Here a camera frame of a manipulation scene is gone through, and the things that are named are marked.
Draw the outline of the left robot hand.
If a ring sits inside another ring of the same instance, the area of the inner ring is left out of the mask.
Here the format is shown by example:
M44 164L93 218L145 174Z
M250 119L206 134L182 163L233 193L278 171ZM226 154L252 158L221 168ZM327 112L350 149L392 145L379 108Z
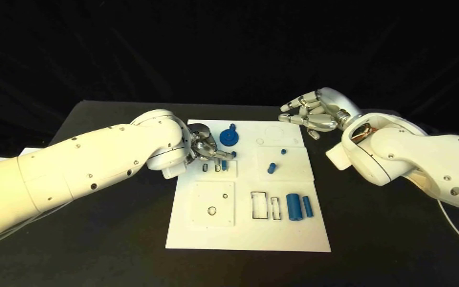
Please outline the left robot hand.
M203 123L188 125L191 133L191 150L200 160L234 160L236 154L219 149L211 129Z

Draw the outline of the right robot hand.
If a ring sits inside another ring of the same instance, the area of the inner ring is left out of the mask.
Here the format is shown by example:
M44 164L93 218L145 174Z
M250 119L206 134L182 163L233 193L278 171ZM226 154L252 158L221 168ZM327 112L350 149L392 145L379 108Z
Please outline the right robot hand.
M307 128L308 134L320 140L320 133L346 130L364 115L351 99L335 89L324 87L302 94L281 107L279 121Z

